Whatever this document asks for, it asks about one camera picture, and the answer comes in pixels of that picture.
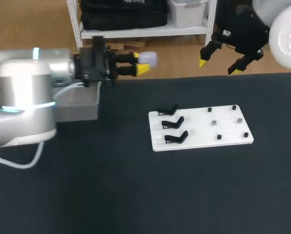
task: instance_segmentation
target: white cable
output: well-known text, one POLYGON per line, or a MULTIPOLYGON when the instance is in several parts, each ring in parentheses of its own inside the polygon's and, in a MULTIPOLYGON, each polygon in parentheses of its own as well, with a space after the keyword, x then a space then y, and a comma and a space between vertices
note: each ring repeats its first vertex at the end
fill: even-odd
MULTIPOLYGON (((81 87, 81 85, 83 85, 82 82, 80 83, 74 83, 71 84, 63 89, 61 89, 60 91, 58 91, 55 95, 54 95, 54 99, 57 99, 59 96, 61 96, 62 94, 66 93, 67 91, 74 89, 74 88, 78 88, 81 87)), ((43 146, 44 146, 44 142, 39 143, 36 154, 34 156, 33 161, 31 161, 30 163, 26 164, 26 165, 22 165, 22 164, 17 164, 11 161, 8 161, 6 159, 0 158, 0 163, 13 167, 13 168, 17 168, 17 169, 29 169, 32 168, 33 166, 35 166, 37 164, 37 162, 39 161, 41 154, 42 154, 42 150, 43 150, 43 146)))
POLYGON ((74 83, 74 84, 71 84, 69 86, 66 86, 65 88, 61 89, 56 94, 54 94, 54 100, 57 99, 62 94, 66 93, 67 91, 69 91, 71 89, 79 88, 79 87, 83 87, 83 83, 82 82, 74 83))
POLYGON ((37 164, 37 162, 39 161, 40 156, 41 156, 41 154, 42 154, 43 145, 44 145, 44 142, 39 143, 33 161, 31 161, 31 162, 28 163, 28 164, 25 164, 25 165, 17 164, 17 163, 14 163, 14 162, 11 162, 11 161, 8 161, 8 160, 5 160, 5 159, 3 159, 3 158, 1 158, 1 157, 0 157, 0 163, 2 163, 2 164, 4 164, 4 165, 7 165, 7 166, 10 166, 10 167, 17 168, 17 169, 28 169, 28 168, 31 168, 31 167, 35 166, 35 165, 37 164))

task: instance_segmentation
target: white shelf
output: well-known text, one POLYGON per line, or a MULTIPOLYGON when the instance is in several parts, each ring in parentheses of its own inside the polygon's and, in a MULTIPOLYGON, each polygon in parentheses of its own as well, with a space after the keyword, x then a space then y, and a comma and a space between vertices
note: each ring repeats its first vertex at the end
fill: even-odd
POLYGON ((118 30, 118 31, 98 31, 98 30, 84 30, 82 23, 79 24, 79 14, 77 2, 78 0, 66 0, 71 18, 71 23, 75 35, 77 48, 83 46, 83 39, 90 39, 93 36, 104 36, 105 38, 142 38, 142 37, 163 37, 163 36, 180 36, 180 35, 197 35, 206 34, 205 45, 211 40, 213 34, 213 25, 215 18, 215 11, 218 0, 209 0, 208 20, 203 20, 203 25, 189 27, 189 28, 176 28, 171 22, 166 26, 145 29, 131 29, 131 30, 118 30))
POLYGON ((156 28, 116 30, 116 31, 98 31, 98 30, 82 30, 81 38, 90 39, 93 36, 104 36, 105 38, 142 38, 142 37, 163 37, 163 36, 179 36, 179 35, 197 35, 206 34, 207 26, 200 25, 188 28, 176 28, 172 22, 167 25, 156 28))

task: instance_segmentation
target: black bag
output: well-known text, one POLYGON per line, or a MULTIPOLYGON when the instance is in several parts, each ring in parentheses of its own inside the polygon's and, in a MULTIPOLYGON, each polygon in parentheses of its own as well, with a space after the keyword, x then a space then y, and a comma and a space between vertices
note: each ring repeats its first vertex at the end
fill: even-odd
POLYGON ((167 0, 82 0, 85 30, 126 30, 167 24, 167 0))
POLYGON ((83 10, 165 10, 167 0, 81 0, 83 10))

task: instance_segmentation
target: black mat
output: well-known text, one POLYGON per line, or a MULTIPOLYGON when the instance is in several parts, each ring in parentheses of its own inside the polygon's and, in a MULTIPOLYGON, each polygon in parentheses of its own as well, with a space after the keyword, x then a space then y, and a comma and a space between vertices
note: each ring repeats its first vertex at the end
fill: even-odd
POLYGON ((0 234, 291 234, 291 74, 125 81, 99 114, 60 124, 33 169, 0 165, 0 234), (254 144, 153 152, 148 112, 175 103, 238 104, 254 144))

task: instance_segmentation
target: white board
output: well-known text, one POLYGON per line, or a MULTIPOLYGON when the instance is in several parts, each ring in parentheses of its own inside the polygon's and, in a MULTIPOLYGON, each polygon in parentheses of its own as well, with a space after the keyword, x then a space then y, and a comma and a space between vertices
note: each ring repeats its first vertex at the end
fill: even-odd
POLYGON ((154 151, 186 150, 205 147, 241 145, 253 143, 252 133, 239 106, 217 106, 177 110, 173 116, 159 116, 157 111, 149 112, 152 146, 154 151), (162 121, 184 122, 179 129, 163 129, 162 121), (189 135, 182 144, 166 143, 165 135, 180 137, 184 131, 189 135))

